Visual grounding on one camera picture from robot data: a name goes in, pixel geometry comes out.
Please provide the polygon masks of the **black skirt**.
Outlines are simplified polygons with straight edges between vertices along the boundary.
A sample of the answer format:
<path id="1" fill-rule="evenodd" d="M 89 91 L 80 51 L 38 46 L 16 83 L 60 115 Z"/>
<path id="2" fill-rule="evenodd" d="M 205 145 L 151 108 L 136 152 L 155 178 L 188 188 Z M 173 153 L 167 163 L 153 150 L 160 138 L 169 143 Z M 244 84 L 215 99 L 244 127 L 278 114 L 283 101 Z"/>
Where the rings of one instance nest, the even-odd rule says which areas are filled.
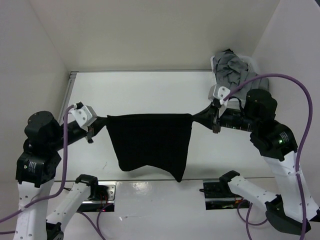
<path id="1" fill-rule="evenodd" d="M 189 113 L 109 115 L 106 120 L 123 172 L 151 166 L 170 173 L 178 183 L 187 165 L 192 124 Z"/>

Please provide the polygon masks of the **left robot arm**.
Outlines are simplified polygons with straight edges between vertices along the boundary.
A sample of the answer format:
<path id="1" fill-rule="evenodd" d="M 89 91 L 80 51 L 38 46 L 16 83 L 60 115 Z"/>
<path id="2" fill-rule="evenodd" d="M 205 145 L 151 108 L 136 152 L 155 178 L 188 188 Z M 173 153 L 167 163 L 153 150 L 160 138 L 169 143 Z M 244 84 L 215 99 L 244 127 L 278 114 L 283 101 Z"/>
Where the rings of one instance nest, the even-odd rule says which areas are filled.
<path id="1" fill-rule="evenodd" d="M 78 116 L 59 125 L 49 111 L 31 115 L 24 132 L 27 139 L 16 163 L 19 210 L 14 231 L 15 240 L 62 240 L 64 231 L 83 201 L 98 197 L 98 178 L 81 174 L 65 199 L 47 214 L 48 201 L 60 162 L 67 167 L 68 145 L 86 138 L 88 143 L 106 125 L 106 118 L 94 117 L 85 108 L 67 109 Z"/>

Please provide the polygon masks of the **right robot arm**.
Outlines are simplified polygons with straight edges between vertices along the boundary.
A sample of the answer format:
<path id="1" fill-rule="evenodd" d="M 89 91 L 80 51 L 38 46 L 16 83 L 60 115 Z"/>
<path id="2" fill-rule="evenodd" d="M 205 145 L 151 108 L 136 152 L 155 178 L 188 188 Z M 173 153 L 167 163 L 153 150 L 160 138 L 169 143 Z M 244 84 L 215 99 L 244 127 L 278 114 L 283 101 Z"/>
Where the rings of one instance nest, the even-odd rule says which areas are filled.
<path id="1" fill-rule="evenodd" d="M 227 108 L 220 115 L 219 100 L 213 99 L 193 120 L 215 134 L 221 128 L 250 133 L 250 142 L 269 165 L 279 193 L 258 187 L 235 170 L 219 178 L 219 192 L 225 197 L 241 196 L 260 208 L 277 231 L 302 236 L 311 229 L 310 222 L 320 220 L 320 208 L 310 195 L 302 171 L 296 170 L 298 145 L 293 132 L 275 120 L 277 105 L 268 91 L 252 89 L 246 94 L 244 107 Z"/>

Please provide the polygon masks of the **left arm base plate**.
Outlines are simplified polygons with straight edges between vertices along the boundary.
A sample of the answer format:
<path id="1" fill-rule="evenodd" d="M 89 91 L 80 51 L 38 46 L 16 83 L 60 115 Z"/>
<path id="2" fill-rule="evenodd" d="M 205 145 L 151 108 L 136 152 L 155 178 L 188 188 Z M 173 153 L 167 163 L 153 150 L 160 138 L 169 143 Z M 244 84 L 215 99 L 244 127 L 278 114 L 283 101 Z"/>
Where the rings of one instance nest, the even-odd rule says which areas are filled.
<path id="1" fill-rule="evenodd" d="M 83 213 L 113 212 L 116 186 L 115 181 L 99 181 L 94 194 L 83 201 L 78 210 Z"/>

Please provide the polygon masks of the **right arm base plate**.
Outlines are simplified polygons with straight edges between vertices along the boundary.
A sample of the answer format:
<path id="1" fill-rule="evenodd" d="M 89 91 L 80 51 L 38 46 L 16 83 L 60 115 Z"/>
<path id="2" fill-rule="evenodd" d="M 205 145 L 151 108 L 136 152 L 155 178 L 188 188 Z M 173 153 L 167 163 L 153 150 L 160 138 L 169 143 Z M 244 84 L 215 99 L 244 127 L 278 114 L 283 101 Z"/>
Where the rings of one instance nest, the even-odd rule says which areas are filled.
<path id="1" fill-rule="evenodd" d="M 206 210 L 236 209 L 244 201 L 243 197 L 232 193 L 227 184 L 218 179 L 203 180 L 199 191 L 204 195 Z"/>

